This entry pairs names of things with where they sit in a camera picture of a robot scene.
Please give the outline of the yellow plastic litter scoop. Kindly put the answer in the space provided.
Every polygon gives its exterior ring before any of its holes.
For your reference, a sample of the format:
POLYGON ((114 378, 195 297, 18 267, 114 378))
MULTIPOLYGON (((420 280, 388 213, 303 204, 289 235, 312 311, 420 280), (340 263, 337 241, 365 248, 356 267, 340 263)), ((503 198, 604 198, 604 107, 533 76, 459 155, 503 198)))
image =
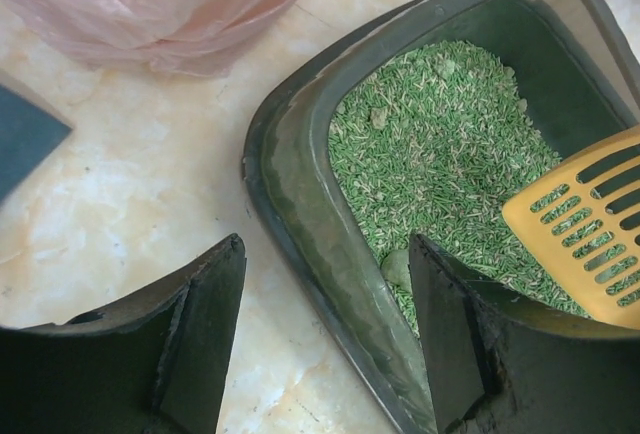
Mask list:
POLYGON ((592 318, 638 328, 638 127, 567 158, 507 201, 502 215, 592 318))

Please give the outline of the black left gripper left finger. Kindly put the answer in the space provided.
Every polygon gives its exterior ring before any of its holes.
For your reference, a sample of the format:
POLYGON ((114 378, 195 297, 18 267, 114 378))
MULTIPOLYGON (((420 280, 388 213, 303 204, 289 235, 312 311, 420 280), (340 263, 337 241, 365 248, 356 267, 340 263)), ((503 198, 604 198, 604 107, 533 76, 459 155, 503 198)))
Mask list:
POLYGON ((1 332, 5 433, 212 433, 245 280, 229 235, 62 325, 1 332))

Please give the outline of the dark green litter box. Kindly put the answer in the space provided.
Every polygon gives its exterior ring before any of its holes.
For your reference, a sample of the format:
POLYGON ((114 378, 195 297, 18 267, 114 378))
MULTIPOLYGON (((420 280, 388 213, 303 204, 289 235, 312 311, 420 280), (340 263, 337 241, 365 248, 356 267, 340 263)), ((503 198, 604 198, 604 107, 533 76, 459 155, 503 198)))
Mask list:
POLYGON ((639 65, 604 0, 414 0, 337 41, 267 97, 247 134, 244 178, 395 430, 440 433, 411 236, 597 321, 501 211, 562 160, 638 121, 639 65))

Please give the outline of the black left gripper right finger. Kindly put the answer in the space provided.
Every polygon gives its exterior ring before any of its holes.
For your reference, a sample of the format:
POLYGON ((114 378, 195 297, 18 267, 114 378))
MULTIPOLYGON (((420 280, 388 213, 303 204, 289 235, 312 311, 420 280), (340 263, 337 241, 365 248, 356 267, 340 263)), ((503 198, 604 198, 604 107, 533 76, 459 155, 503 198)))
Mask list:
POLYGON ((410 238, 440 433, 636 433, 639 333, 551 308, 410 238))

